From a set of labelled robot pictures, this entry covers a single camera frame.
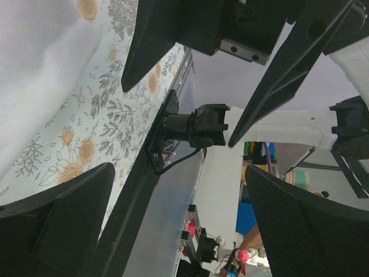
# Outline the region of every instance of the gray panel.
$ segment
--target gray panel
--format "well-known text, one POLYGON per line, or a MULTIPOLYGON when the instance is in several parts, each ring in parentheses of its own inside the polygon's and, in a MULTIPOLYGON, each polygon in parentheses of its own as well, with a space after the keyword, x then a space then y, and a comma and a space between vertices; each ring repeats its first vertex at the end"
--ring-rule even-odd
MULTIPOLYGON (((195 109, 193 82, 191 71, 180 92, 180 113, 190 113, 195 109)), ((194 149, 188 143, 182 142, 174 158, 181 158, 192 151, 194 149)), ((124 277, 172 276, 180 234, 201 164, 202 154, 198 153, 160 178, 138 232, 124 277)))

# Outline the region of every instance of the tablecloth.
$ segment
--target tablecloth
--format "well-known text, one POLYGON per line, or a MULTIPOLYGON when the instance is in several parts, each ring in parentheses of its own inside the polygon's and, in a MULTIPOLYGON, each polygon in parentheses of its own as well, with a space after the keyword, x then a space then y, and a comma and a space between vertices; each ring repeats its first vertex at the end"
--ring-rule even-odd
POLYGON ((137 3, 76 0, 80 16, 101 33, 100 46, 71 95, 0 182, 0 205, 111 162, 116 176, 106 222, 184 57, 176 45, 129 93, 122 92, 137 3))

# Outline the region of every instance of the white tabletop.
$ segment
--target white tabletop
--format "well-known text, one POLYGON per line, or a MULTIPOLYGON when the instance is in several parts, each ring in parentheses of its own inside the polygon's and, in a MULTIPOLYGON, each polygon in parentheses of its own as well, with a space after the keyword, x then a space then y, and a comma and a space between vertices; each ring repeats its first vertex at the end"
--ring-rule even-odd
POLYGON ((73 4, 80 18, 98 31, 100 44, 58 112, 38 122, 42 126, 34 130, 38 134, 26 149, 20 149, 21 156, 0 182, 0 205, 68 181, 98 164, 112 162, 116 177, 107 220, 184 51, 182 46, 175 46, 124 94, 121 75, 138 1, 78 1, 79 6, 77 0, 73 4))

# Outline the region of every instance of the table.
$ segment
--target table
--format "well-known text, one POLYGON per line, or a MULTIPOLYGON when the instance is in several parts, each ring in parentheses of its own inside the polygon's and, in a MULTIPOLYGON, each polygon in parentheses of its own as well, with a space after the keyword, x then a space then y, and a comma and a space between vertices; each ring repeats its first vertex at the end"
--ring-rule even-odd
POLYGON ((0 182, 0 205, 66 182, 104 162, 115 181, 107 221, 144 138, 185 55, 180 45, 129 93, 120 85, 137 0, 78 0, 81 17, 101 33, 98 50, 74 91, 0 182))

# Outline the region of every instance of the black cable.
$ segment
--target black cable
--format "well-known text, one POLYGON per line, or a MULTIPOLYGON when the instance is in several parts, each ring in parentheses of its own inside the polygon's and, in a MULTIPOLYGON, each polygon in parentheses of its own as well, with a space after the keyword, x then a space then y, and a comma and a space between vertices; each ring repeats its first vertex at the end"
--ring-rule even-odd
POLYGON ((163 168, 160 171, 155 172, 156 175, 162 175, 163 173, 167 172, 169 169, 171 169, 172 167, 174 167, 176 164, 179 164, 181 162, 183 162, 184 160, 189 159, 190 157, 196 155, 197 153, 199 153, 201 151, 202 148, 196 148, 196 150, 194 152, 192 152, 191 154, 180 158, 179 160, 176 160, 175 162, 171 163, 170 165, 168 165, 167 167, 163 168))

